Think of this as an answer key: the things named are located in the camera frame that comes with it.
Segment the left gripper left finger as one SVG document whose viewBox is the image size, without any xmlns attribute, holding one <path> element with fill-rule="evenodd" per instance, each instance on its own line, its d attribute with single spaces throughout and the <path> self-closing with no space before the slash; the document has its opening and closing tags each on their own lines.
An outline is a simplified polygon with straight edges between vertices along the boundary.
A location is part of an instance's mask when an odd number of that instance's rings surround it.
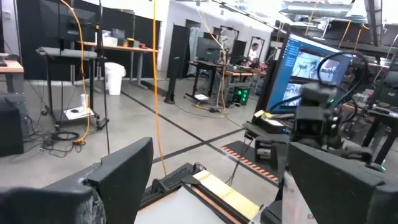
<svg viewBox="0 0 398 224">
<path fill-rule="evenodd" d="M 1 223 L 134 223 L 153 140 L 142 138 L 41 189 L 1 189 Z"/>
</svg>

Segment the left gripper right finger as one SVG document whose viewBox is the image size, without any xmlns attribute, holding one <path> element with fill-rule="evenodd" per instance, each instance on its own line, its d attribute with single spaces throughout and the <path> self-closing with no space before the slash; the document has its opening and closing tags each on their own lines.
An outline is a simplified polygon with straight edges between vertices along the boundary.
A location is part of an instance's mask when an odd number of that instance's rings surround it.
<svg viewBox="0 0 398 224">
<path fill-rule="evenodd" d="M 397 177 L 298 142 L 287 164 L 318 223 L 397 224 Z"/>
</svg>

